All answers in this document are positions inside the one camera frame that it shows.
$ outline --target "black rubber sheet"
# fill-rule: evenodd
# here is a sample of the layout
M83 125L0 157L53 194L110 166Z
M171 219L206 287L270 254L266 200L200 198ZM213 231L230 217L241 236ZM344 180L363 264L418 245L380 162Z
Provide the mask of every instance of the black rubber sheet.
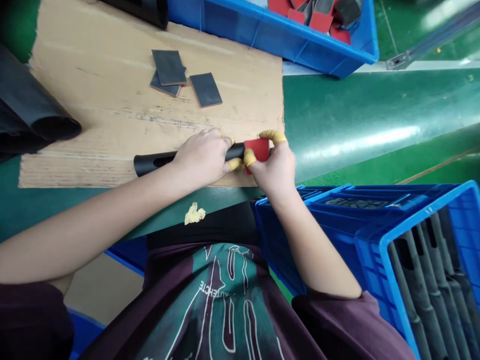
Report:
M0 43L0 163L34 154L57 140L74 138L82 126Z

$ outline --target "cardboard sheet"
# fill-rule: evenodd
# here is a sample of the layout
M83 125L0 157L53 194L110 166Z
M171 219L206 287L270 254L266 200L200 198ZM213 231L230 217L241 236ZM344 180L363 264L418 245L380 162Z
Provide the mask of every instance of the cardboard sheet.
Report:
M178 50L187 76L213 73L223 104L200 108L150 87L152 49ZM22 156L21 188L108 188L135 179L134 155L177 150L221 127L237 142L283 130L282 59L170 23L162 31L104 3L42 0L32 74L83 126L76 138ZM244 169L213 186L255 186Z

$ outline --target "blue plastic bin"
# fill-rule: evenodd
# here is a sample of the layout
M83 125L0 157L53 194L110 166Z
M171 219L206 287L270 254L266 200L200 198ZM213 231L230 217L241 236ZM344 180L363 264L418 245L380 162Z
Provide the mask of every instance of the blue plastic bin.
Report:
M85 314L68 309L71 322L73 323L73 347L69 360L76 360L90 346L91 343L102 333L105 325Z
M300 189L308 192L308 187ZM419 352L387 251L388 245L448 206L463 270L480 308L480 195L477 183L351 186L304 199L361 287L377 300L380 314ZM286 235L268 199L255 203L268 265L295 296L305 285L295 267Z
M373 0L350 29L351 45L246 0L168 0L174 23L227 38L251 48L345 78L379 59Z

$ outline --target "finger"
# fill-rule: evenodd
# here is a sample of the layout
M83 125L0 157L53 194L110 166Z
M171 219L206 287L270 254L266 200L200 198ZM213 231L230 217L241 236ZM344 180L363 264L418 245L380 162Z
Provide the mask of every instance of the finger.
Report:
M213 134L213 135L215 135L215 136L218 136L219 138L221 138L221 137L224 135L222 129L219 128L219 127L214 127L214 128L212 128L212 129L210 129L208 132L209 132L210 134Z
M224 136L221 139L225 142L226 146L228 147L227 149L230 149L232 145L235 144L235 141L231 137Z
M226 170L226 173L231 172L235 169L238 169L243 163L244 161L241 158L234 157L233 159L225 161L224 170Z
M257 158L255 157L254 151L251 148L246 148L245 152L243 153L243 162L245 163L245 166L249 167L256 161Z
M273 142L273 145L277 145L281 142L287 141L285 134L278 130L266 130L258 134L261 139L269 139Z

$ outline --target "black rubber tube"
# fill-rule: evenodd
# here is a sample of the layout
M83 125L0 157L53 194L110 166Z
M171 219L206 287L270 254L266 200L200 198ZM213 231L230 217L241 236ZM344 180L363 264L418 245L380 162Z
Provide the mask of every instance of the black rubber tube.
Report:
M245 144L243 142L233 144L226 152L225 161L234 158L243 159L244 152ZM176 151L170 151L149 155L135 155L133 158L133 167L135 168L135 173L138 177L142 177L145 174L151 173L152 171L170 163L176 154Z
M81 131L27 66L0 44L0 155L35 153Z
M136 18L167 29L169 23L169 8L167 0L102 0Z

